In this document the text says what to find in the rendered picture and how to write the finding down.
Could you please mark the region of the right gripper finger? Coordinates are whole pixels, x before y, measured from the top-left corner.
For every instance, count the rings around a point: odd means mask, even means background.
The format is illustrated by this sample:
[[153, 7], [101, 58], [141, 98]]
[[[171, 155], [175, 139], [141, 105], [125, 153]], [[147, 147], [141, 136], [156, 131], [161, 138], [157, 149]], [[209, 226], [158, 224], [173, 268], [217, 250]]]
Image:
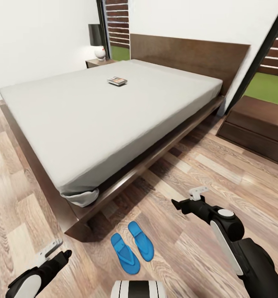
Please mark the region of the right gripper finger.
[[173, 200], [173, 199], [171, 199], [171, 202], [173, 203], [173, 205], [175, 206], [175, 208], [176, 208], [177, 210], [180, 210], [180, 209], [181, 209], [181, 207], [180, 207], [180, 202], [177, 202], [177, 201], [175, 201], [175, 200]]

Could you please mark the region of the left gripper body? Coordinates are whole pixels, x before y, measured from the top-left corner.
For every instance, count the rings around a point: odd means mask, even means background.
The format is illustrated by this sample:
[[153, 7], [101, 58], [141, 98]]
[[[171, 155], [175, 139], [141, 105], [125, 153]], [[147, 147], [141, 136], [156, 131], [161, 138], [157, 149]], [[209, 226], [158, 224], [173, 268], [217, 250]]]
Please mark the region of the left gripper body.
[[54, 279], [57, 273], [67, 265], [68, 262], [69, 260], [65, 256], [64, 252], [61, 251], [53, 259], [51, 259], [50, 261], [42, 265], [42, 266], [48, 266], [51, 269], [51, 279], [49, 283]]

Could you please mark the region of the hardback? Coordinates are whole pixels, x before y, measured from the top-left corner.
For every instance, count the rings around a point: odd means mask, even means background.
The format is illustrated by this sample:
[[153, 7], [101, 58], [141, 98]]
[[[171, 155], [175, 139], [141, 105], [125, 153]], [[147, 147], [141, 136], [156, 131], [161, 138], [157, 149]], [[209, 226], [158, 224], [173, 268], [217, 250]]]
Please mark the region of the hardback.
[[113, 83], [113, 84], [116, 84], [116, 85], [122, 85], [122, 84], [126, 83], [127, 80], [122, 79], [122, 78], [118, 78], [118, 77], [113, 77], [113, 78], [107, 79], [107, 82], [110, 82], [110, 83]]

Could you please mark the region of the sandal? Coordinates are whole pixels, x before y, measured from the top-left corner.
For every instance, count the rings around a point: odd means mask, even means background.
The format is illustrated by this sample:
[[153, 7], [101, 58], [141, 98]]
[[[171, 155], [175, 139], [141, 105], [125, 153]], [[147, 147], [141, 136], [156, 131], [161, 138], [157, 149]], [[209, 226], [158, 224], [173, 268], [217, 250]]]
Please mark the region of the sandal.
[[140, 262], [130, 247], [124, 243], [118, 233], [111, 237], [111, 243], [125, 272], [128, 274], [136, 274], [140, 269]]
[[132, 221], [128, 224], [128, 229], [135, 238], [135, 243], [142, 258], [146, 262], [150, 262], [154, 256], [154, 247], [151, 240], [145, 235], [135, 221]]

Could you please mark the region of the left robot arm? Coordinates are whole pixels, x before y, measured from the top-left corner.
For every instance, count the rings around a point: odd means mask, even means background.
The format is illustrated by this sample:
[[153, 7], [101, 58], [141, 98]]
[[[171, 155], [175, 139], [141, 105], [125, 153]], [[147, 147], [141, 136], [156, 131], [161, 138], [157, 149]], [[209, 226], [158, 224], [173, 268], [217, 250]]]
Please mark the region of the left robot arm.
[[62, 239], [52, 241], [36, 256], [36, 265], [33, 269], [25, 271], [9, 286], [5, 298], [36, 298], [69, 262], [72, 250], [59, 252], [53, 259], [49, 256], [63, 244]]

